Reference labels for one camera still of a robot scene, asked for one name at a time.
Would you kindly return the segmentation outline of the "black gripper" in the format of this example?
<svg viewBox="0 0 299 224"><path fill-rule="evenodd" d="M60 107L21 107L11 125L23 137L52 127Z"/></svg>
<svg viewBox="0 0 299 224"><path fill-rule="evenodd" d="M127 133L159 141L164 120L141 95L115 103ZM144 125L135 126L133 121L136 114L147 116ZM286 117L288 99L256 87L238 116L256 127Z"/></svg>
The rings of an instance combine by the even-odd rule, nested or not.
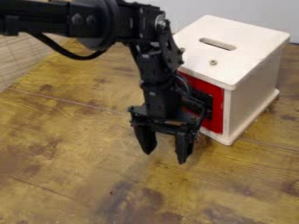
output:
<svg viewBox="0 0 299 224"><path fill-rule="evenodd" d="M179 164L184 164L192 154L194 135L199 116L183 106L183 97L195 97L187 80L168 80L164 83L141 81L144 103L128 108L131 125L144 154L149 155L157 145L156 132L176 135L175 153Z"/></svg>

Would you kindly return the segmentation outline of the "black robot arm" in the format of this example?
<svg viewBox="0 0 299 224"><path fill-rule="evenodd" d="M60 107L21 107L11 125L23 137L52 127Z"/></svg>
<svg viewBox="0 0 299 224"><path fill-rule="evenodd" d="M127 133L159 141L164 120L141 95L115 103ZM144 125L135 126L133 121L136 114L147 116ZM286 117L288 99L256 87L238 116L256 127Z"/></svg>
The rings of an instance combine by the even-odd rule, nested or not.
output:
<svg viewBox="0 0 299 224"><path fill-rule="evenodd" d="M175 136L183 164L207 108L179 75L184 50L175 44L164 11L124 0L0 0L0 34L27 33L73 60L92 60L117 42L132 53L140 73L144 103L128 108L144 153L157 145L156 134Z"/></svg>

